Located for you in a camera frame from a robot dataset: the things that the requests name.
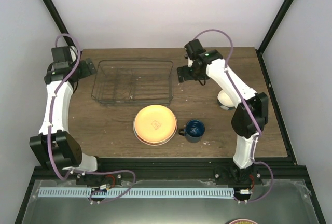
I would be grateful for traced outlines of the white and blue bowl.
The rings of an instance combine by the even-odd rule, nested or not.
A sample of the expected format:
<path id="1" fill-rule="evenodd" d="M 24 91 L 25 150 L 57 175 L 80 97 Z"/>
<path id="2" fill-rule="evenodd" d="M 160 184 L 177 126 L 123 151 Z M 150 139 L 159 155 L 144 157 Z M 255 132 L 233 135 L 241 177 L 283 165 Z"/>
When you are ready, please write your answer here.
<path id="1" fill-rule="evenodd" d="M 221 90 L 217 96 L 217 101 L 221 109 L 223 110 L 233 110 L 235 108 L 234 103 L 230 97 Z"/>

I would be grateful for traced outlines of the dark blue ceramic mug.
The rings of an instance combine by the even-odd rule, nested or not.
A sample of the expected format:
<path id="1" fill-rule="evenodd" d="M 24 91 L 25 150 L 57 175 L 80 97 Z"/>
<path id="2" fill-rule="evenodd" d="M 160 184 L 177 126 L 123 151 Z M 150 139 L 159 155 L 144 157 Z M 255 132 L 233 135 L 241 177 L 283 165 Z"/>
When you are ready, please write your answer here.
<path id="1" fill-rule="evenodd" d="M 187 124 L 179 129 L 178 134 L 183 136 L 190 143 L 198 143 L 201 141 L 205 133 L 205 125 L 200 120 L 190 120 Z"/>

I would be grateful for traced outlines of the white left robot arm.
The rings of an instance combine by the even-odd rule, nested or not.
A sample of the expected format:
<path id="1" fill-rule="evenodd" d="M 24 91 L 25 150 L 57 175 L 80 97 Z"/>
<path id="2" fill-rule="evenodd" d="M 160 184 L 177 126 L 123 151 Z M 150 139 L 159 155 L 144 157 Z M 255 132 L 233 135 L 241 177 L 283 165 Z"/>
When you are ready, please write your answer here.
<path id="1" fill-rule="evenodd" d="M 47 90 L 44 120 L 38 135 L 30 138 L 29 145 L 42 168 L 88 172 L 88 179 L 99 185 L 106 178 L 105 170 L 98 167 L 96 157 L 83 153 L 68 127 L 73 86 L 79 80 L 76 64 L 72 58 L 53 59 L 44 77 Z"/>

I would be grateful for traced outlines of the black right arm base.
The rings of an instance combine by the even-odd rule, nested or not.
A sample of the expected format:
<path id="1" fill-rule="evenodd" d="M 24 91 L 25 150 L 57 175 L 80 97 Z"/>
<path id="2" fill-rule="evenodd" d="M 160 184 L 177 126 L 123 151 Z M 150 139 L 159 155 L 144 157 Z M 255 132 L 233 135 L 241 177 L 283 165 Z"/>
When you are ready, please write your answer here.
<path id="1" fill-rule="evenodd" d="M 217 181 L 228 185 L 244 185 L 256 181 L 256 172 L 252 166 L 246 169 L 240 169 L 235 165 L 217 166 L 214 175 Z"/>

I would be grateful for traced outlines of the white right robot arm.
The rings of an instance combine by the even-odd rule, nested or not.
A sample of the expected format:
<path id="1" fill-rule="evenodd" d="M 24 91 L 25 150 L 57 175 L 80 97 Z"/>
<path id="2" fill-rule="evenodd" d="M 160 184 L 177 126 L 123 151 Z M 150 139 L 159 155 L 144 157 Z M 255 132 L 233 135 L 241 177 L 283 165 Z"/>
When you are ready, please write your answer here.
<path id="1" fill-rule="evenodd" d="M 230 171 L 230 177 L 234 183 L 242 184 L 249 178 L 247 168 L 257 163 L 255 150 L 268 122 L 268 97 L 265 93 L 257 93 L 249 87 L 230 68 L 229 60 L 233 55 L 233 48 L 226 58 L 215 49 L 185 50 L 185 58 L 188 60 L 186 68 L 190 76 L 196 79 L 207 76 L 214 80 L 224 96 L 223 99 L 219 99 L 223 109 L 235 109 L 231 125 L 237 135 L 233 156 L 233 162 L 237 167 Z"/>

